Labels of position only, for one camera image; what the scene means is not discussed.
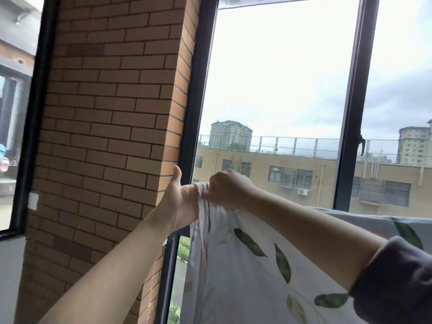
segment brick pillar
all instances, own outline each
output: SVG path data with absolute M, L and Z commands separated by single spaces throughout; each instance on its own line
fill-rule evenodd
M 17 323 L 36 323 L 159 202 L 178 158 L 200 0 L 61 0 Z M 126 323 L 152 323 L 163 249 Z

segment forearm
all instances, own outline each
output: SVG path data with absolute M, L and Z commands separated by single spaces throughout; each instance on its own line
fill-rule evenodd
M 158 208 L 81 278 L 40 324 L 120 324 L 144 283 L 170 228 Z
M 349 290 L 387 240 L 340 219 L 263 190 L 246 211 L 282 234 L 323 272 Z

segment sky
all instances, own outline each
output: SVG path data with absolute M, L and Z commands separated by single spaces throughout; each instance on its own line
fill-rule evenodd
M 254 136 L 338 139 L 358 5 L 307 0 L 219 10 L 200 134 L 229 119 Z M 431 82 L 432 0 L 380 0 L 363 137 L 396 140 L 402 127 L 428 126 Z

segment building window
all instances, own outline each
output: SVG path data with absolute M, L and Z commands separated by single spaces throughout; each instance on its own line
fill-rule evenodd
M 408 207 L 411 184 L 386 180 L 384 184 L 384 203 Z
M 222 170 L 226 171 L 227 169 L 230 169 L 232 165 L 231 159 L 223 159 L 222 160 Z
M 358 198 L 360 192 L 360 183 L 362 182 L 362 178 L 358 176 L 354 176 L 353 180 L 353 189 L 351 190 L 351 197 Z
M 195 168 L 202 168 L 203 167 L 202 163 L 203 163 L 203 156 L 200 156 L 200 155 L 196 156 L 195 157 Z
M 283 172 L 283 167 L 270 166 L 268 181 L 273 183 L 280 183 Z
M 251 168 L 252 168 L 251 162 L 241 162 L 240 174 L 245 175 L 245 176 L 250 178 L 251 177 Z
M 297 177 L 295 178 L 295 186 L 303 189 L 310 189 L 312 185 L 313 171 L 306 171 L 304 169 L 297 170 Z

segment person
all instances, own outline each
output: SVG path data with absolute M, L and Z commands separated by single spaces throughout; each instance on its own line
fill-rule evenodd
M 198 216 L 198 191 L 174 175 L 159 205 L 47 312 L 40 324 L 121 324 L 160 248 Z M 256 215 L 349 291 L 370 324 L 432 322 L 432 256 L 257 188 L 232 170 L 210 178 L 202 198 Z

